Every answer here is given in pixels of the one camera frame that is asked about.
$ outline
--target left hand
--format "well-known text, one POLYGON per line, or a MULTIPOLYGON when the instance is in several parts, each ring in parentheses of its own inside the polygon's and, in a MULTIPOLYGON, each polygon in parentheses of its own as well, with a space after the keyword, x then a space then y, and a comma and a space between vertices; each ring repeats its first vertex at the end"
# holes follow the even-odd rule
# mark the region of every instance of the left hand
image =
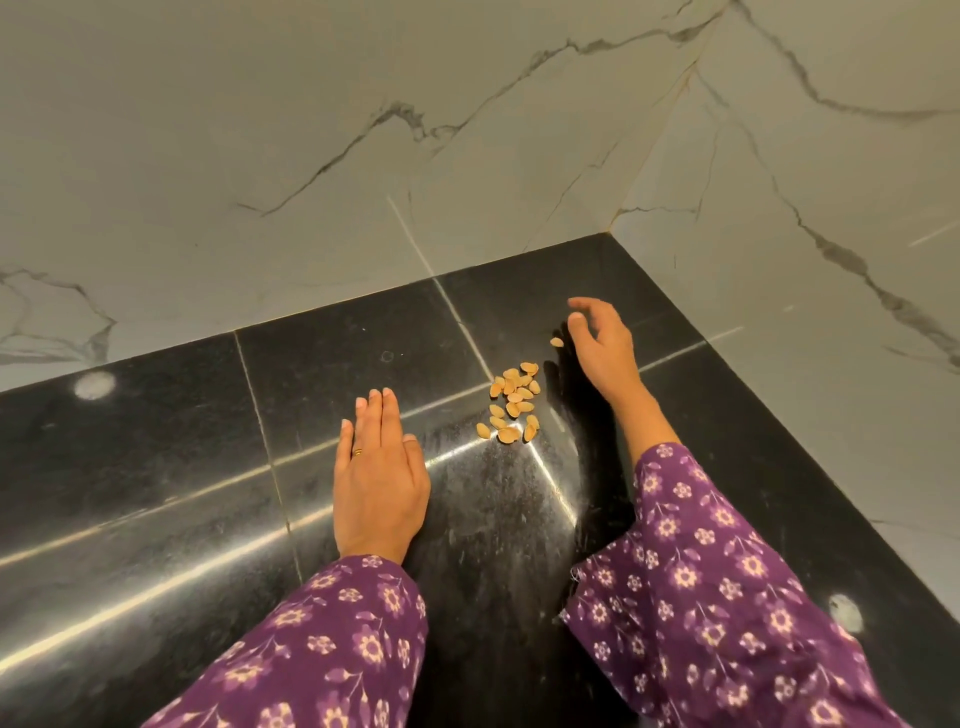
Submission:
POLYGON ((404 435, 396 395, 371 390, 344 420, 333 466, 333 535, 340 556, 400 564, 426 516, 430 476, 417 438, 404 435))

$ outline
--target sleeve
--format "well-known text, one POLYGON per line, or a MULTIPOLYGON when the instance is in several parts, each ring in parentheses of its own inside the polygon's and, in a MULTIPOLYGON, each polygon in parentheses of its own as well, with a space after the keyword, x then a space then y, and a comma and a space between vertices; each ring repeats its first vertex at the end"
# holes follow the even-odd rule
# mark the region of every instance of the sleeve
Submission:
POLYGON ((647 450, 635 485, 634 526, 575 568, 561 612, 631 707, 682 726, 904 725, 686 448, 647 450))
POLYGON ((403 726, 426 605, 397 564, 350 556, 316 574, 144 725, 403 726))

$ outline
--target finger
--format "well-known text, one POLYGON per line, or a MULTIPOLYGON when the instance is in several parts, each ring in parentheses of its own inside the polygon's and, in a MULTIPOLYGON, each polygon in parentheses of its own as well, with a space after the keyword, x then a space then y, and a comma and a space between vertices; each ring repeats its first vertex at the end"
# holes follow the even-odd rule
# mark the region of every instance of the finger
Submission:
POLYGON ((590 333, 590 327, 587 326, 587 317, 579 311, 575 311, 566 319, 566 327, 570 331, 570 338, 573 339, 573 346, 577 353, 582 354, 598 346, 593 334, 590 333))
POLYGON ((403 425, 400 424, 400 403, 394 390, 383 388, 383 421, 380 424, 380 444, 399 445, 403 437, 403 425))
POLYGON ((414 477, 414 485, 417 490, 426 493, 430 497, 430 473, 426 471, 426 463, 423 462, 423 449, 417 438, 407 434, 403 436, 403 449, 407 452, 407 466, 410 468, 410 475, 414 477))
POLYGON ((370 390, 367 409, 363 413, 363 441, 358 448, 376 449, 380 447, 380 422, 383 419, 383 398, 375 389, 370 390))
POLYGON ((577 297, 567 299, 567 303, 571 308, 586 311, 589 314, 590 323, 597 329, 597 335, 602 334, 604 328, 611 328, 622 323, 620 321, 620 314, 606 301, 577 297))
POLYGON ((367 401, 362 397, 358 397, 356 401, 356 406, 354 408, 354 412, 356 413, 356 418, 357 418, 357 425, 353 432, 353 449, 363 447, 361 443, 363 443, 364 430, 366 429, 365 427, 366 422, 364 420, 364 413, 366 411, 367 411, 367 401))
POLYGON ((340 423, 340 442, 337 443, 337 457, 333 461, 334 479, 344 474, 350 464, 350 452, 353 448, 353 425, 350 420, 340 423))

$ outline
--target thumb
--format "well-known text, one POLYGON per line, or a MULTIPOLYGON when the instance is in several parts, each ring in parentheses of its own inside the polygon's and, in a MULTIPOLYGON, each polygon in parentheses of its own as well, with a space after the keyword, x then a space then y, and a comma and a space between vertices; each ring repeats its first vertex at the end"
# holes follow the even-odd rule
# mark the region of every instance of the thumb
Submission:
POLYGON ((414 478, 414 485, 429 497, 430 475, 426 471, 426 463, 423 462, 423 449, 420 443, 417 442, 416 437, 407 433, 403 436, 403 449, 407 453, 407 467, 410 468, 410 475, 414 478))
POLYGON ((566 327, 570 329, 570 338, 573 339, 573 346, 578 354, 584 354, 599 346, 587 326, 587 317, 579 311, 574 311, 567 317, 566 327))

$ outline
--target almond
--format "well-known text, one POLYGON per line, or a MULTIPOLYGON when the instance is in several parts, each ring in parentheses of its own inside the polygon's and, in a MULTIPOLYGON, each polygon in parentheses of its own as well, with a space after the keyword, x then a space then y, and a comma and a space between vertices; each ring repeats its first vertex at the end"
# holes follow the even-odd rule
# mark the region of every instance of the almond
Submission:
POLYGON ((504 427, 503 429, 498 429, 496 431, 496 436, 501 443, 505 443, 507 445, 510 445, 511 443, 515 443, 517 440, 520 439, 520 433, 517 432, 512 427, 504 427))

